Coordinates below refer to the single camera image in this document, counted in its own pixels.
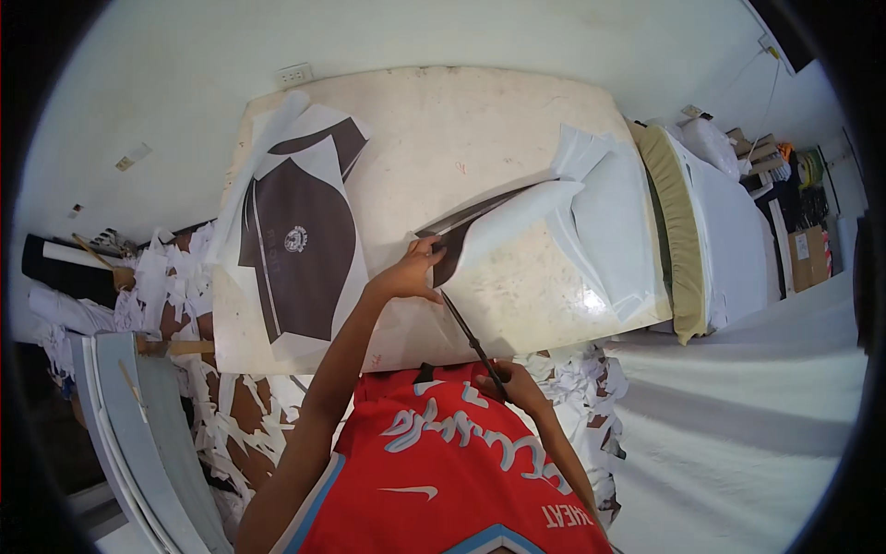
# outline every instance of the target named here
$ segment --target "wall socket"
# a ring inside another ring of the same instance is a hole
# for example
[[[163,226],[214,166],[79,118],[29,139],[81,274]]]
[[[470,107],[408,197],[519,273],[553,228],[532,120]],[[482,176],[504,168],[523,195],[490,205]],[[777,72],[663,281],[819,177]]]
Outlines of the wall socket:
[[[300,84],[314,80],[310,64],[298,64],[297,66],[284,67],[274,72],[274,82],[280,90],[291,89]]]

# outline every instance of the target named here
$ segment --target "scissors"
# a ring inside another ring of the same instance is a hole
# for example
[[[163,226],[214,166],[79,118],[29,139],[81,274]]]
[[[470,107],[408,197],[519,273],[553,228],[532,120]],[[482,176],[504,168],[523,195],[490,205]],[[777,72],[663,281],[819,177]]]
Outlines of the scissors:
[[[495,372],[495,369],[493,369],[493,365],[489,363],[489,360],[486,358],[486,352],[484,352],[483,348],[480,347],[480,341],[477,340],[477,337],[474,336],[474,333],[470,332],[468,324],[464,322],[464,319],[462,319],[462,315],[458,313],[457,309],[455,309],[455,305],[452,303],[449,297],[446,296],[446,293],[440,291],[440,294],[443,295],[443,301],[449,307],[449,311],[452,312],[452,315],[455,317],[455,321],[458,322],[458,326],[462,328],[465,336],[468,337],[468,344],[470,344],[470,347],[474,349],[474,352],[476,352],[477,355],[480,356],[480,361],[483,362],[483,365],[486,367],[486,371],[489,372],[489,377],[495,383],[495,388],[498,389],[498,392],[501,394],[501,398],[505,402],[510,402],[510,399],[508,398],[508,393],[505,392],[504,385],[501,383],[501,378],[498,376],[498,373]]]

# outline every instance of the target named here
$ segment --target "table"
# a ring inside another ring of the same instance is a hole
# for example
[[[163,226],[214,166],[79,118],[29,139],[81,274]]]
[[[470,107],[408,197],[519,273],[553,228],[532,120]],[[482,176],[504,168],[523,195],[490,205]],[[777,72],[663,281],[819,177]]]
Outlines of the table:
[[[370,278],[402,256],[413,230],[479,195],[547,173],[561,123],[631,142],[608,92],[546,75],[405,67],[324,79],[299,89],[312,103],[350,113],[373,128],[346,183]],[[284,95],[276,92],[247,105],[222,203],[250,154],[253,124],[266,119],[263,114],[276,109]],[[651,205],[648,213],[650,236],[657,242]],[[649,309],[619,322],[584,286],[543,221],[489,256],[488,263],[471,270],[469,286],[447,293],[492,357],[607,337],[672,317],[661,284]],[[246,303],[219,267],[213,287],[219,371],[315,371],[322,351],[274,360],[259,310]],[[445,308],[421,299],[395,299],[379,319],[363,370],[474,359]]]

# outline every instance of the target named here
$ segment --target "person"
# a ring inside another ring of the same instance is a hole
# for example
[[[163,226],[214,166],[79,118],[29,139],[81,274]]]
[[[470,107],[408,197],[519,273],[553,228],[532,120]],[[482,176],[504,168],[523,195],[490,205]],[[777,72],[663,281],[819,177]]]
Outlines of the person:
[[[585,470],[523,366],[494,364],[540,440],[501,401],[482,363],[361,376],[390,299],[443,302],[425,279],[445,253],[432,251],[438,240],[412,241],[365,286],[317,368],[276,471],[246,507],[237,554],[612,552]]]

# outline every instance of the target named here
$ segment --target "circular logo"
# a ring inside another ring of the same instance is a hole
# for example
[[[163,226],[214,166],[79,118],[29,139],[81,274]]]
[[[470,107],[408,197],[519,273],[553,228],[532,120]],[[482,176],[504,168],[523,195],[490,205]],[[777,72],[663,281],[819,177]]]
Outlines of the circular logo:
[[[296,225],[294,229],[289,231],[283,241],[283,246],[289,252],[301,252],[307,244],[307,231],[304,227]]]

